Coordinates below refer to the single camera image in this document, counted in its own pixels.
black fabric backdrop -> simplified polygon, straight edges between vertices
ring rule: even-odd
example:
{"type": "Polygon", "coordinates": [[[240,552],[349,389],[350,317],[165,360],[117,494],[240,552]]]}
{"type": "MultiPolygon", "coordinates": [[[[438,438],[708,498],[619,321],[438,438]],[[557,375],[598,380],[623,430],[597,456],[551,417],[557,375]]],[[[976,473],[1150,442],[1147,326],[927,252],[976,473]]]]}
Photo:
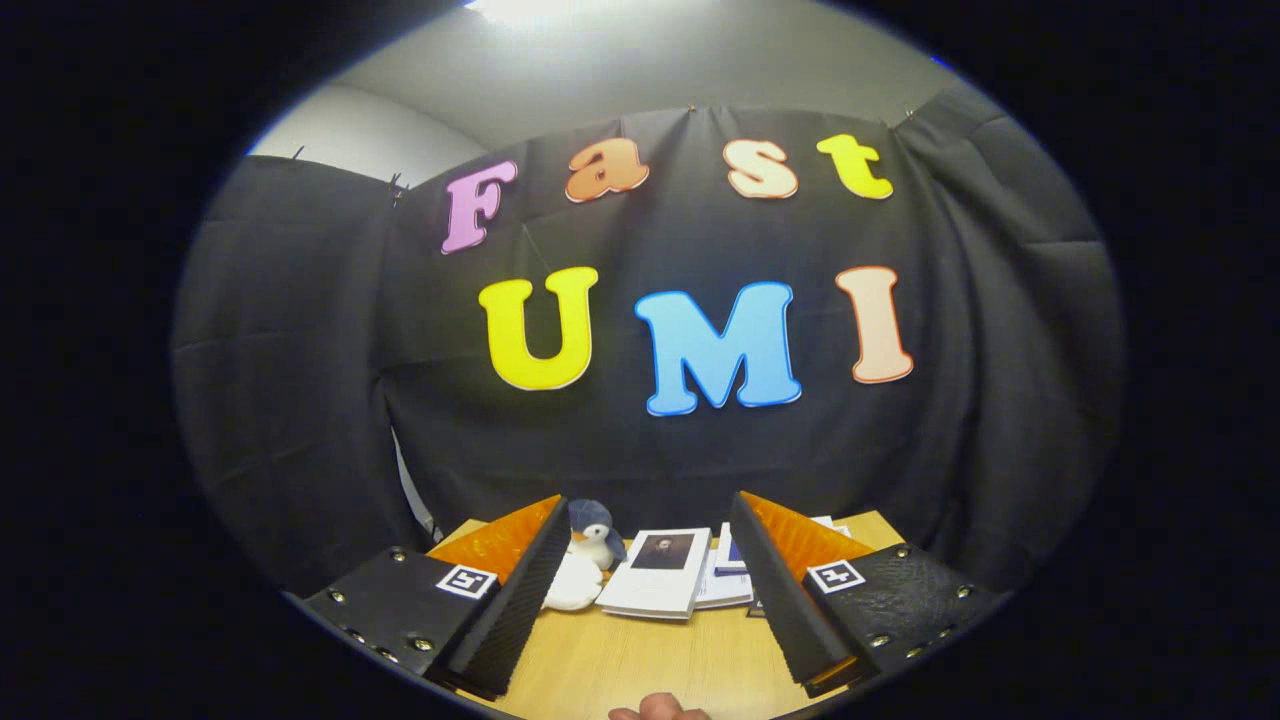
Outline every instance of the black fabric backdrop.
{"type": "Polygon", "coordinates": [[[298,593],[388,544],[419,547],[392,424],[445,532],[556,492],[600,500],[623,534],[714,527],[748,489],[810,515],[877,509],[1006,589],[1083,510],[1123,383],[1097,228],[1036,142],[963,86],[892,129],[808,111],[627,115],[493,152],[394,208],[385,183],[250,158],[202,225],[177,318],[197,475],[268,575],[298,593]],[[838,133],[879,151],[873,172],[892,197],[844,188],[814,149],[838,133]],[[571,204],[568,159],[617,136],[639,145],[650,177],[571,204]],[[739,137],[786,150],[799,192],[737,195],[721,151],[739,137]],[[444,186],[507,159],[520,177],[486,240],[442,255],[444,186]],[[543,281],[575,265],[600,275],[590,368],[561,391],[512,388],[489,361],[477,293],[529,279],[529,346],[549,356],[559,320],[543,281]],[[859,265],[899,274],[915,361],[900,380],[850,375],[856,328],[833,281],[859,265]],[[681,290],[722,329],[758,281],[795,293],[787,336],[803,396],[718,410],[700,397],[690,415],[649,415],[653,350],[635,301],[681,290]]]}

wooden table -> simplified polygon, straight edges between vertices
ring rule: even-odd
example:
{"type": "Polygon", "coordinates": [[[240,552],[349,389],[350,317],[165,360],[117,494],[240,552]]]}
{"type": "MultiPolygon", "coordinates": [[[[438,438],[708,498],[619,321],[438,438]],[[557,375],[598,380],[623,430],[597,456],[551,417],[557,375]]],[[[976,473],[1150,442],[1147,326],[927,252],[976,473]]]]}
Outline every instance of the wooden table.
{"type": "MultiPolygon", "coordinates": [[[[904,542],[876,511],[835,524],[873,550],[904,542]]],[[[467,520],[443,542],[484,525],[467,520]]],[[[844,688],[809,700],[791,680],[768,621],[748,618],[745,605],[695,610],[687,623],[605,615],[591,605],[577,612],[543,609],[506,696],[489,702],[460,694],[529,720],[605,720],[611,708],[635,708],[659,691],[714,720],[760,720],[844,688]]]]}

book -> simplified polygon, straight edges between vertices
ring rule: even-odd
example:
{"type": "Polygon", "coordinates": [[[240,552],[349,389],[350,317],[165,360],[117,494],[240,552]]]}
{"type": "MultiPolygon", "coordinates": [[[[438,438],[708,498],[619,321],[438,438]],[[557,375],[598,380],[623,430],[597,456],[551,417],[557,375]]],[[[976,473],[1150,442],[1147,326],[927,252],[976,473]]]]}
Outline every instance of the book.
{"type": "MultiPolygon", "coordinates": [[[[719,555],[719,550],[712,550],[710,553],[714,559],[716,555],[719,555]]],[[[744,605],[751,602],[753,597],[750,575],[717,575],[714,562],[708,560],[698,583],[698,593],[694,596],[694,609],[707,610],[744,605]]]]}
{"type": "Polygon", "coordinates": [[[710,539],[710,528],[640,530],[595,603],[611,615],[687,620],[710,539]]]}
{"type": "MultiPolygon", "coordinates": [[[[819,525],[824,525],[844,534],[846,538],[852,538],[849,534],[849,528],[844,525],[836,525],[831,515],[818,515],[815,518],[809,518],[819,525]]],[[[717,575],[742,575],[746,574],[746,562],[742,561],[742,553],[739,552],[737,544],[733,543],[733,530],[730,528],[728,523],[721,523],[721,548],[728,548],[728,552],[721,552],[716,556],[713,562],[713,571],[717,575]]]]}

foam letter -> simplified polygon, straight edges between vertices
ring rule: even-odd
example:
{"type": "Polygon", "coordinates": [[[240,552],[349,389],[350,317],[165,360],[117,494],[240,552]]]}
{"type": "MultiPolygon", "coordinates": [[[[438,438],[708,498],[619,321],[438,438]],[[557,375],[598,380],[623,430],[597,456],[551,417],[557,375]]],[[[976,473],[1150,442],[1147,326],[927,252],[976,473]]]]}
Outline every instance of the foam letter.
{"type": "Polygon", "coordinates": [[[520,389],[559,389],[582,377],[591,364],[591,313],[586,291],[599,275],[595,268],[566,268],[547,277],[547,290],[559,297],[561,351],[541,360],[525,343],[525,300],[529,281],[493,283],[480,291],[489,316],[489,357],[498,377],[520,389]]]}
{"type": "Polygon", "coordinates": [[[783,165],[787,154],[767,140],[733,140],[724,146],[728,183],[742,197],[791,197],[800,181],[783,165]]]}
{"type": "Polygon", "coordinates": [[[860,383],[887,383],[905,378],[911,372],[911,356],[902,352],[893,310],[893,284],[897,273],[888,268],[852,268],[836,275],[836,287],[849,293],[858,324],[858,346],[861,357],[854,365],[854,379],[860,383]]]}
{"type": "Polygon", "coordinates": [[[516,179],[516,164],[511,160],[485,168],[479,173],[461,177],[445,186],[452,197],[449,205],[449,237],[444,238],[440,252],[448,255],[458,250],[484,242],[485,229],[476,220],[477,213],[484,213],[492,220],[502,200],[502,186],[498,182],[516,179]],[[476,192],[484,184],[484,192],[476,192]]]}
{"type": "Polygon", "coordinates": [[[605,192],[626,192],[649,177],[649,165],[640,164],[640,149],[625,137],[584,149],[568,161],[568,169],[573,174],[564,184],[564,196],[573,202],[595,200],[605,192]]]}
{"type": "Polygon", "coordinates": [[[845,183],[849,192],[870,200],[884,200],[893,195],[893,183],[872,176],[872,168],[868,163],[879,160],[879,152],[874,147],[858,145],[854,136],[828,137],[818,143],[818,152],[831,155],[836,163],[840,182],[845,183]]]}
{"type": "Polygon", "coordinates": [[[649,398],[650,415],[686,415],[698,407],[698,396],[685,388],[685,368],[703,395],[723,407],[746,365],[746,380],[737,401],[748,407],[782,405],[800,397],[791,377],[787,352],[787,305],[791,288],[760,282],[744,287],[733,301],[724,333],[707,320],[694,299],[684,292],[657,292],[636,302],[636,315],[649,323],[658,392],[649,398]]]}

ceiling light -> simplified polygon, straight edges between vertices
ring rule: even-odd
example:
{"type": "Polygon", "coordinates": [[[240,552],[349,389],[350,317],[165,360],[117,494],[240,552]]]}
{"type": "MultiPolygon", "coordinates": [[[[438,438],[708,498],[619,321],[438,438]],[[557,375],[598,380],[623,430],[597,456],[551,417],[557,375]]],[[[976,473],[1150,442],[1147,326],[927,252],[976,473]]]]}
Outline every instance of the ceiling light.
{"type": "Polygon", "coordinates": [[[472,0],[463,8],[480,13],[492,23],[520,26],[562,18],[600,4],[602,0],[472,0]]]}

